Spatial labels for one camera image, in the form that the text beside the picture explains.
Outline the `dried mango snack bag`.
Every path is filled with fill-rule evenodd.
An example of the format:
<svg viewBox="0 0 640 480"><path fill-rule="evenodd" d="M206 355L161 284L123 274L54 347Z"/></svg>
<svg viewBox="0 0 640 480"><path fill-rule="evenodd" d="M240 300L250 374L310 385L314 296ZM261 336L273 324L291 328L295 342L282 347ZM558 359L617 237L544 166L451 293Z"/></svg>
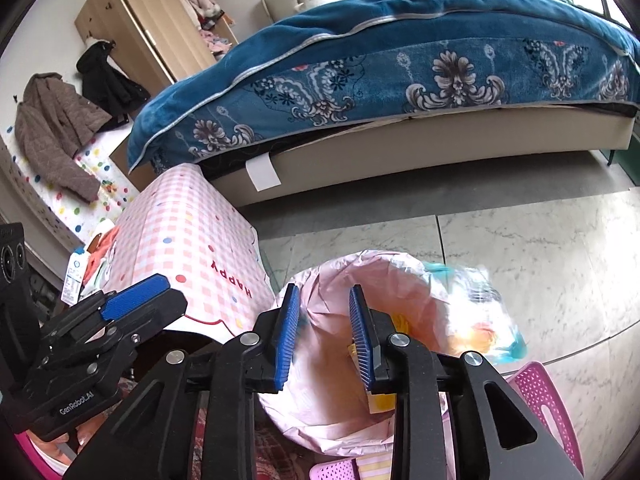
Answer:
<svg viewBox="0 0 640 480"><path fill-rule="evenodd" d="M476 351L492 364L527 354L524 336L483 268L376 259L352 281L370 292L370 308L388 314L394 330L432 351Z"/></svg>

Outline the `blue white milk carton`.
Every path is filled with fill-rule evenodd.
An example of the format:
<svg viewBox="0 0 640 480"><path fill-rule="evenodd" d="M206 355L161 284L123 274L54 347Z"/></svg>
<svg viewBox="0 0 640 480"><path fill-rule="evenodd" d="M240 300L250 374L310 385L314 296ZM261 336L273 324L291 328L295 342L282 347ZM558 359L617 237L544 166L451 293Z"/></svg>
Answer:
<svg viewBox="0 0 640 480"><path fill-rule="evenodd" d="M78 247L70 255L61 292L62 303L66 306L73 307L78 303L88 262L89 254L82 247Z"/></svg>

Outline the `coral fuzzy cloth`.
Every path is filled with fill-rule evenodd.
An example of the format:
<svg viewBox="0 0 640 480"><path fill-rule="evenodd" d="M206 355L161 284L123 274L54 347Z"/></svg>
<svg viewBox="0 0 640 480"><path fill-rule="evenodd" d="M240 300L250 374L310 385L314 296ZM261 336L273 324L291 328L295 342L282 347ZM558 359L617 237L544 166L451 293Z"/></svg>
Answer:
<svg viewBox="0 0 640 480"><path fill-rule="evenodd" d="M85 274L82 278L82 284L87 285L90 278L96 273L96 270L99 269L102 260L111 249L118 234L119 227L114 226L114 228L111 228L105 233L96 234L90 242L88 246L89 257Z"/></svg>

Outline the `pink checkered tablecloth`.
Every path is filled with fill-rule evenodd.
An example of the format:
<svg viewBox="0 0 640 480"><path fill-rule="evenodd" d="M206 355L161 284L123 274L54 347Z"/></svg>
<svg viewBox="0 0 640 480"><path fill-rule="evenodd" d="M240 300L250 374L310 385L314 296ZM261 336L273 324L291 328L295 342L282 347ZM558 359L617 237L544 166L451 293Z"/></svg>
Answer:
<svg viewBox="0 0 640 480"><path fill-rule="evenodd" d="M162 274L186 297L176 332L226 342L254 326L274 303L255 229L199 166L157 177L120 215L118 229L87 292L120 292Z"/></svg>

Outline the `white polka dot cabinet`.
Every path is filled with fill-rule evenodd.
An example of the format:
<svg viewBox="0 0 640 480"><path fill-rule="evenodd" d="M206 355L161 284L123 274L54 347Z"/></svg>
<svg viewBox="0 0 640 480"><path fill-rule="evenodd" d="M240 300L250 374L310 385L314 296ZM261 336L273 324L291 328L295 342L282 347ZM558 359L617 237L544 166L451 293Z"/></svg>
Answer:
<svg viewBox="0 0 640 480"><path fill-rule="evenodd" d="M138 196L139 190L116 165L115 152L130 133L129 124L97 133L74 157L81 177L64 186L37 170L18 145L15 128L1 133L1 169L48 231L68 249L88 243L100 226L111 226Z"/></svg>

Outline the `white paper tag on bed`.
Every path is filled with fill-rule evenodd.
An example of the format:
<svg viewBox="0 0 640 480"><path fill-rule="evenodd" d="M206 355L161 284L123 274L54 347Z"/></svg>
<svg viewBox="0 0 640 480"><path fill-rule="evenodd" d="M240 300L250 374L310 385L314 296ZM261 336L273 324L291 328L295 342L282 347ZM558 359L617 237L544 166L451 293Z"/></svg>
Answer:
<svg viewBox="0 0 640 480"><path fill-rule="evenodd" d="M248 160L245 169L257 192L267 191L281 184L269 153Z"/></svg>

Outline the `brown quilted jacket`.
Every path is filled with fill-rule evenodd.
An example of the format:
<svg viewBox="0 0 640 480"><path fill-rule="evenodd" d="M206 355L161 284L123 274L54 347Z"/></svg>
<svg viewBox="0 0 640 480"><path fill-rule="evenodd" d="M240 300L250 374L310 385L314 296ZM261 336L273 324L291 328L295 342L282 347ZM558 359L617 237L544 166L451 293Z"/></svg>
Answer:
<svg viewBox="0 0 640 480"><path fill-rule="evenodd" d="M44 180L91 203L98 198L100 181L78 166L75 157L110 119L60 74L35 74L17 104L16 140Z"/></svg>

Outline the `black jacket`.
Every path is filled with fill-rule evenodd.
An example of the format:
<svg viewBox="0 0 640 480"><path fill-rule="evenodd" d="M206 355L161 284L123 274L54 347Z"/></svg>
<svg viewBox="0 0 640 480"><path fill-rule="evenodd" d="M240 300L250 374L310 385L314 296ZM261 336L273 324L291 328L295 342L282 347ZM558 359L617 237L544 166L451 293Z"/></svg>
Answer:
<svg viewBox="0 0 640 480"><path fill-rule="evenodd" d="M99 132L125 125L130 115L151 99L148 90L108 62L114 47L113 41L98 40L76 63L82 95L111 116Z"/></svg>

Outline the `blue floral bed blanket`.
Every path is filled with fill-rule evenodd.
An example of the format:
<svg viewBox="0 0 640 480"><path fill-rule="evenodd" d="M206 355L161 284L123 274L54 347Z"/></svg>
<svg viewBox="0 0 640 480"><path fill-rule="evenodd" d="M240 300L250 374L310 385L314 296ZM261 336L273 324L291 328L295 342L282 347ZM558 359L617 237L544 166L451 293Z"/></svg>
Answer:
<svg viewBox="0 0 640 480"><path fill-rule="evenodd" d="M164 171L383 119L553 105L636 114L638 39L560 0L341 0L160 92L127 164Z"/></svg>

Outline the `tall wooden wardrobe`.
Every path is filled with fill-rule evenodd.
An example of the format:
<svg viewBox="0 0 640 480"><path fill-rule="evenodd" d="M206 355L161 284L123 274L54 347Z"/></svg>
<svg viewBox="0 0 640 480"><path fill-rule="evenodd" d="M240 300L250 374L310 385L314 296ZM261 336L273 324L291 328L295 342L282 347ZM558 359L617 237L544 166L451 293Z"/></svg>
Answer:
<svg viewBox="0 0 640 480"><path fill-rule="evenodd" d="M153 96L238 44L214 0L86 0L75 25L82 39L110 42L114 62Z"/></svg>

